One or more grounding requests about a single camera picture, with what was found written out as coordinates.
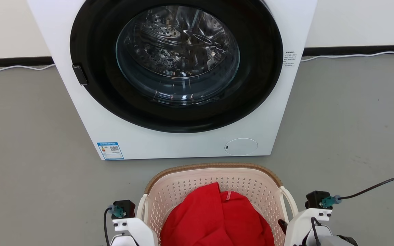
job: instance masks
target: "washing machine door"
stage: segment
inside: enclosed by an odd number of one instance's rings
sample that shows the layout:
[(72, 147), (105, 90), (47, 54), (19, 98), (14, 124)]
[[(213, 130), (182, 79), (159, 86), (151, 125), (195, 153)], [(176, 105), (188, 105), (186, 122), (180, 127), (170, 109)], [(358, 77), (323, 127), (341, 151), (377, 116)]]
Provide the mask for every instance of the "washing machine door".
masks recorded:
[(70, 52), (80, 84), (106, 109), (172, 133), (245, 117), (269, 96), (283, 61), (259, 0), (88, 0)]

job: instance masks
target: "black cable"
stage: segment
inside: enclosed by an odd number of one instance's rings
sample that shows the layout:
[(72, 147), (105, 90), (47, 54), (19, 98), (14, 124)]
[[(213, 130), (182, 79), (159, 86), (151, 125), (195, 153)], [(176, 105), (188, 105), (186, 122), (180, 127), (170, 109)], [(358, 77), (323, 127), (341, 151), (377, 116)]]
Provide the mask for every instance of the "black cable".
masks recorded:
[(354, 195), (351, 195), (351, 196), (339, 197), (338, 199), (339, 199), (339, 200), (343, 200), (343, 199), (353, 198), (353, 197), (355, 197), (355, 196), (359, 196), (359, 195), (361, 195), (361, 194), (364, 194), (364, 193), (368, 192), (369, 190), (373, 190), (373, 189), (375, 189), (375, 188), (377, 188), (377, 187), (380, 187), (380, 186), (383, 185), (383, 184), (387, 184), (388, 182), (392, 182), (392, 181), (394, 181), (394, 178), (388, 179), (388, 180), (386, 180), (386, 181), (384, 181), (384, 182), (381, 182), (381, 183), (379, 183), (379, 184), (377, 184), (377, 185), (374, 185), (374, 186), (372, 186), (372, 187), (370, 187), (370, 188), (367, 188), (367, 189), (365, 189), (365, 190), (363, 190), (363, 191), (361, 191), (361, 192), (358, 192), (357, 194), (354, 194)]
[(111, 207), (108, 207), (108, 208), (106, 209), (106, 211), (104, 212), (104, 218), (103, 218), (103, 223), (104, 223), (104, 236), (106, 237), (106, 244), (107, 244), (107, 246), (110, 246), (110, 243), (109, 243), (109, 237), (108, 237), (108, 235), (107, 235), (106, 216), (107, 216), (107, 212), (108, 212), (109, 210), (111, 210), (111, 209), (112, 209)]
[(317, 235), (316, 224), (314, 222), (316, 222), (318, 226), (321, 226), (322, 224), (319, 223), (319, 221), (317, 221), (317, 219), (315, 217), (311, 217), (311, 225), (313, 226), (314, 238), (316, 239), (316, 245), (320, 246), (321, 243), (320, 243), (320, 240), (319, 240), (319, 236)]

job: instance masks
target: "cable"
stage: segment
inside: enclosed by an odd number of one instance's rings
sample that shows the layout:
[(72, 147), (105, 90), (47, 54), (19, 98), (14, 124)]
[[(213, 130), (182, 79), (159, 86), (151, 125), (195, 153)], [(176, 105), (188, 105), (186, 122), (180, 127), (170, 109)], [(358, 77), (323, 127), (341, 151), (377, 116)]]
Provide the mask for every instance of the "cable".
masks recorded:
[(108, 237), (108, 235), (107, 235), (106, 215), (107, 215), (107, 212), (108, 212), (109, 210), (111, 210), (111, 209), (112, 209), (111, 207), (108, 207), (108, 208), (106, 209), (106, 211), (104, 212), (104, 218), (103, 218), (103, 223), (104, 223), (104, 236), (105, 236), (105, 238), (106, 238), (106, 244), (107, 244), (107, 246), (110, 246), (110, 243), (109, 243), (109, 237)]
[(394, 178), (388, 179), (388, 180), (386, 180), (386, 181), (384, 181), (384, 182), (381, 182), (381, 183), (379, 183), (379, 184), (377, 184), (377, 185), (374, 185), (374, 186), (372, 186), (372, 187), (370, 187), (370, 188), (367, 188), (367, 189), (365, 189), (365, 190), (363, 190), (363, 191), (360, 191), (360, 192), (358, 192), (357, 194), (354, 194), (354, 195), (351, 195), (351, 196), (339, 197), (338, 199), (339, 199), (339, 200), (343, 200), (343, 199), (353, 198), (353, 197), (355, 197), (355, 196), (359, 196), (359, 195), (361, 195), (361, 194), (364, 194), (364, 193), (368, 192), (369, 190), (373, 190), (373, 189), (375, 189), (375, 188), (377, 188), (377, 187), (380, 187), (380, 186), (383, 185), (383, 184), (387, 184), (387, 183), (392, 182), (392, 181), (394, 181)]
[[(342, 55), (342, 56), (315, 56), (315, 57), (311, 57), (308, 59), (303, 59), (300, 60), (300, 62), (305, 62), (305, 61), (311, 61), (314, 60), (316, 58), (345, 58), (345, 57), (356, 57), (356, 56), (362, 56), (362, 57), (371, 57), (371, 56), (379, 56), (379, 55), (383, 55), (383, 54), (394, 54), (394, 51), (384, 51), (384, 52), (380, 52), (380, 53), (375, 53), (375, 54), (371, 54), (371, 55), (365, 55), (365, 54), (355, 54), (355, 55)], [(36, 71), (42, 71), (45, 69), (48, 69), (50, 67), (55, 66), (56, 64), (51, 64), (49, 66), (43, 67), (43, 68), (35, 68), (35, 67), (27, 67), (27, 66), (11, 66), (11, 67), (4, 67), (0, 69), (1, 71), (7, 70), (7, 69), (11, 69), (11, 68), (16, 68), (16, 67), (20, 67), (20, 68), (27, 68), (27, 69), (32, 69), (32, 70), (36, 70)]]
[(371, 57), (371, 56), (379, 56), (379, 55), (384, 55), (384, 54), (394, 54), (394, 51), (384, 51), (380, 53), (375, 53), (375, 54), (370, 54), (370, 55), (365, 55), (365, 54), (355, 54), (355, 55), (342, 55), (342, 56), (315, 56), (312, 58), (300, 60), (300, 62), (305, 62), (305, 61), (311, 61), (316, 58), (345, 58), (345, 57), (356, 57), (356, 56), (362, 56), (362, 57)]
[(11, 67), (4, 67), (4, 68), (1, 68), (0, 71), (4, 71), (4, 70), (7, 70), (7, 69), (16, 68), (16, 67), (27, 68), (27, 69), (32, 69), (32, 70), (36, 70), (36, 71), (42, 71), (42, 70), (48, 69), (48, 68), (50, 68), (50, 67), (53, 67), (53, 66), (55, 66), (55, 65), (56, 65), (56, 64), (51, 64), (51, 65), (46, 66), (46, 67), (43, 67), (43, 68), (26, 67), (26, 66), (19, 66), (19, 65), (17, 65), (17, 66), (11, 66)]
[(315, 217), (311, 217), (311, 225), (313, 226), (314, 238), (316, 239), (316, 245), (320, 246), (321, 243), (320, 243), (320, 240), (319, 240), (319, 236), (317, 235), (316, 224), (314, 222), (316, 222), (318, 226), (321, 226), (322, 224), (319, 223), (319, 221), (317, 221), (317, 219)]

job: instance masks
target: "white wall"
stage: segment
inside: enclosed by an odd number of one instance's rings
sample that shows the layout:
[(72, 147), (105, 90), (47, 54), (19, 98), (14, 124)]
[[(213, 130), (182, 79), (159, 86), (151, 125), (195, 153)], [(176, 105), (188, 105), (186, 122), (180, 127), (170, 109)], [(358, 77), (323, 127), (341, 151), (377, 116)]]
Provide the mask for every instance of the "white wall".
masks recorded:
[[(307, 47), (394, 45), (394, 0), (319, 0)], [(26, 0), (0, 0), (0, 58), (50, 56)]]

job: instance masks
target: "blue label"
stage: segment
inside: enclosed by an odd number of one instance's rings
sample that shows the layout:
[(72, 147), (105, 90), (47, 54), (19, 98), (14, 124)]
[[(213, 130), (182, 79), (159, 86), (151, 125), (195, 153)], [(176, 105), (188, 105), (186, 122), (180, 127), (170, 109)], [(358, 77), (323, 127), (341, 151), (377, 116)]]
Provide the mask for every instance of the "blue label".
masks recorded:
[(98, 148), (100, 148), (100, 152), (101, 154), (103, 154), (103, 157), (106, 161), (124, 160), (121, 148), (119, 148), (119, 144), (117, 142), (97, 143), (97, 145)]

